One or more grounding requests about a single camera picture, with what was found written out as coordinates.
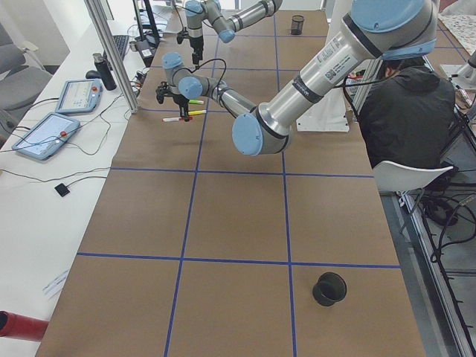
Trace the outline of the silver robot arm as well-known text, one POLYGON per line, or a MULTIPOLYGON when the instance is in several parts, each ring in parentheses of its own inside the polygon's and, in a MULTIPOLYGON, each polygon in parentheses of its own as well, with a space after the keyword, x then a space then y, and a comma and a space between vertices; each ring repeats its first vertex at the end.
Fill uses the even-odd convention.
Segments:
POLYGON ((223 80, 191 73, 176 52, 164 54, 162 65, 173 94, 209 97, 234 116, 232 139, 239 152, 275 154, 289 145, 292 124, 360 63, 432 52, 438 10, 438 1, 353 1, 337 34, 269 102, 258 105, 223 80))
POLYGON ((203 60, 203 24, 209 22, 219 39, 229 43, 236 33, 250 27, 260 20, 273 16, 281 7, 282 1, 258 1, 256 4, 226 18, 219 1, 187 1, 185 15, 186 34, 193 49, 192 62, 198 67, 203 60))

